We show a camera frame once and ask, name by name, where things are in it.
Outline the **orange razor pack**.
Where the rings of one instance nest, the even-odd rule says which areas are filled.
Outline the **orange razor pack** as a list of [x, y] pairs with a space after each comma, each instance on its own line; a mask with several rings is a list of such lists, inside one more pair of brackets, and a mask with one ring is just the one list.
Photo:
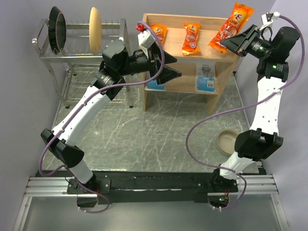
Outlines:
[[164, 44], [167, 35], [167, 27], [164, 25], [154, 24], [151, 25], [151, 29], [155, 32], [161, 44]]
[[186, 29], [186, 36], [182, 46], [182, 55], [199, 55], [201, 53], [201, 50], [198, 46], [200, 24], [184, 23], [184, 27]]
[[231, 15], [208, 45], [219, 53], [225, 54], [227, 48], [221, 41], [236, 36], [254, 13], [254, 10], [254, 8], [236, 2]]

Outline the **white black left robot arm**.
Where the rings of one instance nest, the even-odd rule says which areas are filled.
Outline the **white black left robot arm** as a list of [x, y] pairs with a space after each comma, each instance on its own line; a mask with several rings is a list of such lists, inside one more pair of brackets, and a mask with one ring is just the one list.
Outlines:
[[156, 42], [130, 55], [125, 43], [115, 40], [108, 44], [102, 58], [99, 72], [73, 110], [60, 124], [53, 129], [46, 128], [41, 133], [46, 146], [39, 159], [40, 175], [48, 176], [41, 166], [46, 152], [50, 151], [72, 173], [84, 193], [97, 192], [98, 183], [83, 159], [84, 152], [76, 146], [78, 136], [124, 86], [130, 86], [124, 77], [149, 72], [158, 84], [164, 84], [182, 75], [167, 66], [176, 63], [177, 58], [164, 51], [162, 45]]

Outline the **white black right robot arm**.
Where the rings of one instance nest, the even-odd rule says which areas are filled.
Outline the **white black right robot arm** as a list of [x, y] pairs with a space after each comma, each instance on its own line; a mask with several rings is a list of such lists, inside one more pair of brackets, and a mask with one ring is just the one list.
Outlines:
[[213, 172], [214, 177], [210, 181], [213, 190], [221, 192], [228, 183], [236, 179], [237, 173], [254, 162], [267, 159], [282, 146], [278, 114], [282, 87], [286, 85], [289, 74], [286, 59], [300, 36], [298, 29], [284, 26], [279, 29], [274, 39], [265, 40], [263, 31], [252, 25], [245, 32], [221, 41], [228, 50], [241, 57], [250, 54], [259, 59], [259, 104], [256, 106], [250, 129], [237, 136], [234, 153], [220, 165], [220, 169]]

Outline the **blue razor blister pack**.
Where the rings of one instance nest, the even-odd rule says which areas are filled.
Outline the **blue razor blister pack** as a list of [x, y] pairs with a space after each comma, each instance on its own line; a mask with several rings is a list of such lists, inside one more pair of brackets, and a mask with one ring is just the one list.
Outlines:
[[197, 63], [195, 66], [195, 91], [216, 93], [216, 71], [214, 63]]
[[166, 91], [166, 85], [165, 84], [158, 84], [157, 79], [149, 81], [145, 85], [145, 90], [149, 91]]

